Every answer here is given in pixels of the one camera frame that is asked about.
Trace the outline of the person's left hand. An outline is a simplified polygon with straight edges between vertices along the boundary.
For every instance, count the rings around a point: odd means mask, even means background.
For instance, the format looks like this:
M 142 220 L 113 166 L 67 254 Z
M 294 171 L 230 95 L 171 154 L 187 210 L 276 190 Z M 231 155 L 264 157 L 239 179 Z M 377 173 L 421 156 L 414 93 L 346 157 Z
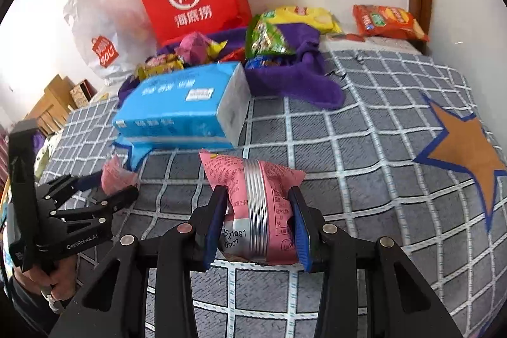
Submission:
M 42 287 L 49 287 L 52 298 L 65 301 L 76 293 L 76 263 L 77 256 L 64 258 L 57 262 L 57 268 L 49 275 L 37 266 L 24 273 L 20 268 L 14 268 L 14 276 L 28 292 L 40 295 Z

